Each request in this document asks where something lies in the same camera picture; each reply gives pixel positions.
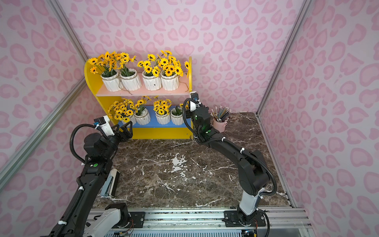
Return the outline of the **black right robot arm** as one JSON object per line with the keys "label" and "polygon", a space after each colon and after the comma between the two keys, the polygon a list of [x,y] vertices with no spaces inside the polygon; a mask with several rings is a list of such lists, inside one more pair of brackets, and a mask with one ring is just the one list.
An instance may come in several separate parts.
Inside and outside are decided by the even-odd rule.
{"label": "black right robot arm", "polygon": [[269,170],[263,154],[237,146],[211,125],[209,108],[199,100],[185,99],[182,117],[199,145],[205,145],[232,161],[238,169],[238,181],[243,189],[237,208],[238,223],[251,225],[261,212],[259,203],[264,196],[277,193],[277,181]]}

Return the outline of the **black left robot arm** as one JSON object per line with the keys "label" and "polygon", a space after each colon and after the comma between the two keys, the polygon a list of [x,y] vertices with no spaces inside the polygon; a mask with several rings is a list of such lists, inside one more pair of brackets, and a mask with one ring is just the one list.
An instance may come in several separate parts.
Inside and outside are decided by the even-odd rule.
{"label": "black left robot arm", "polygon": [[[84,139],[85,158],[75,151],[74,139],[76,133],[83,127],[99,131]],[[133,137],[133,122],[123,126],[111,127],[113,135],[107,135],[99,124],[80,124],[74,128],[70,136],[70,150],[73,156],[84,164],[80,176],[76,179],[78,188],[61,219],[49,233],[50,237],[82,237],[88,215],[100,189],[105,184],[111,172],[113,158],[120,143]]]}

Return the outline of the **yellow two-tier shelf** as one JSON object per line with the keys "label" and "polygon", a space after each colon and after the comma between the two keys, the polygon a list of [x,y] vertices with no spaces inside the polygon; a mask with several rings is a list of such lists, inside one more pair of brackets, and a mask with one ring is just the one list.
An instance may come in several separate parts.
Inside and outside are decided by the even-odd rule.
{"label": "yellow two-tier shelf", "polygon": [[[104,85],[103,79],[100,74],[93,74],[90,69],[93,67],[89,62],[84,66],[84,76],[88,88],[97,99],[102,109],[107,113],[110,106],[115,101],[122,101],[124,98],[140,98],[142,96],[149,96],[153,99],[155,96],[158,99],[172,99],[173,105],[180,104],[178,98],[189,98],[192,92],[192,70],[184,73],[184,76],[179,77],[179,87],[176,90],[165,90],[161,87],[158,90],[148,90],[145,86],[143,74],[139,73],[137,76],[140,79],[141,87],[138,90],[129,91],[122,88],[119,91],[109,91]],[[160,124],[157,121],[155,112],[153,110],[153,103],[151,101],[147,104],[147,109],[151,116],[151,121],[146,125],[134,124],[133,125],[133,139],[191,139],[192,134],[185,126],[175,125],[173,122],[167,124]]]}

